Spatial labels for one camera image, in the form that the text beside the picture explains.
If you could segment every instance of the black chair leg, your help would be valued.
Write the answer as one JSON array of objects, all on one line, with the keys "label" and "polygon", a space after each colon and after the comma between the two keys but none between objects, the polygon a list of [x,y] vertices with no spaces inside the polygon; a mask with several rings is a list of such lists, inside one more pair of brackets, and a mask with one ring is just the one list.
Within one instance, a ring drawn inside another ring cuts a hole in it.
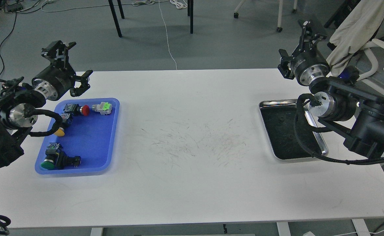
[{"label": "black chair leg", "polygon": [[116,16],[116,12],[114,10],[114,5],[113,5],[112,0],[109,0],[109,6],[111,7],[111,12],[112,12],[113,20],[114,20],[114,25],[116,26],[117,35],[119,36],[119,38],[121,38],[122,33],[120,32],[119,22],[117,22],[117,16]]},{"label": "black chair leg", "polygon": [[190,5],[190,17],[191,17],[191,33],[193,33],[193,0],[188,0]]},{"label": "black chair leg", "polygon": [[125,15],[123,14],[122,9],[122,3],[120,2],[120,0],[117,0],[117,5],[119,6],[120,16],[122,17],[122,19],[125,19]]}]

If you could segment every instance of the power strip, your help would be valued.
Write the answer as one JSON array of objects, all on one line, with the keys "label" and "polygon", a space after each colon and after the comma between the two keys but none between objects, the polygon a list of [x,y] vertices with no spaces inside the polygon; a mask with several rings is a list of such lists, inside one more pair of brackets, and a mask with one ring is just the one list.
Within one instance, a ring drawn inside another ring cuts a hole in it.
[{"label": "power strip", "polygon": [[23,5],[20,3],[12,4],[11,6],[6,6],[6,12],[16,12],[23,9]]}]

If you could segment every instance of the blue tray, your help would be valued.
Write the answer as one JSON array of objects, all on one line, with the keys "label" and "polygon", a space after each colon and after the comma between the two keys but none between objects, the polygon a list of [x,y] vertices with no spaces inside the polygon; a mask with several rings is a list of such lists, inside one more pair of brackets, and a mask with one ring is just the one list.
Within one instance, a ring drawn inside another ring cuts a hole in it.
[{"label": "blue tray", "polygon": [[[101,115],[99,112],[91,110],[93,104],[100,104],[101,102],[112,104],[110,115]],[[115,98],[64,100],[55,107],[55,112],[61,114],[67,103],[78,103],[80,106],[88,105],[90,114],[88,116],[75,116],[71,126],[65,129],[65,136],[58,137],[53,134],[45,137],[34,166],[36,172],[41,175],[49,175],[93,173],[106,169],[112,160],[119,101]],[[53,123],[54,119],[51,120],[48,129],[51,129]],[[78,167],[66,166],[63,170],[47,170],[40,167],[46,157],[46,148],[51,142],[61,143],[63,151],[70,157],[80,156],[81,163]]]}]

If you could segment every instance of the chair leg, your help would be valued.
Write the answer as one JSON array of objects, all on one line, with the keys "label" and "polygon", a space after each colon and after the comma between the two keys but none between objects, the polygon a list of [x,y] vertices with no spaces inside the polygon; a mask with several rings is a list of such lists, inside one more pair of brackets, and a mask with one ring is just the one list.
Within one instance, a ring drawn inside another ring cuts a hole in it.
[{"label": "chair leg", "polygon": [[112,0],[109,0],[109,6],[111,7],[111,12],[112,12],[113,20],[114,20],[114,25],[116,26],[117,35],[119,36],[119,38],[121,38],[122,33],[120,32],[119,22],[117,22],[117,16],[116,16],[116,12],[114,10],[114,5],[113,5]]},{"label": "chair leg", "polygon": [[278,11],[278,27],[276,28],[277,32],[282,31],[281,23],[282,23],[282,6],[283,6],[283,0],[279,0],[279,11]]},{"label": "chair leg", "polygon": [[193,33],[193,0],[189,0],[190,4],[190,17],[191,17],[191,33]]},{"label": "chair leg", "polygon": [[297,2],[298,2],[298,0],[294,0],[294,8],[292,10],[292,13],[297,12]]},{"label": "chair leg", "polygon": [[120,0],[117,0],[117,5],[119,6],[120,16],[122,17],[122,19],[125,19],[125,15],[123,14],[122,9],[122,3],[120,2]]},{"label": "chair leg", "polygon": [[237,7],[234,9],[234,13],[237,13],[238,10],[241,8],[241,5],[243,5],[243,3],[245,2],[246,0],[241,0],[241,2],[237,5]]}]

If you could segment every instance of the green push button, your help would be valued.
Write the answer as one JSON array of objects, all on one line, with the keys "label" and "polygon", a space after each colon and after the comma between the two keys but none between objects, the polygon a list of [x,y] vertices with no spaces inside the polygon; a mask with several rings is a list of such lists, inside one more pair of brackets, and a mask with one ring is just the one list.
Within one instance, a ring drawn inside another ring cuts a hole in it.
[{"label": "green push button", "polygon": [[110,107],[111,107],[111,105],[109,103],[105,103],[103,105],[103,110],[108,110]]},{"label": "green push button", "polygon": [[51,163],[50,161],[44,161],[42,164],[40,164],[42,168],[45,168],[46,170],[53,170],[55,169],[55,165]]}]

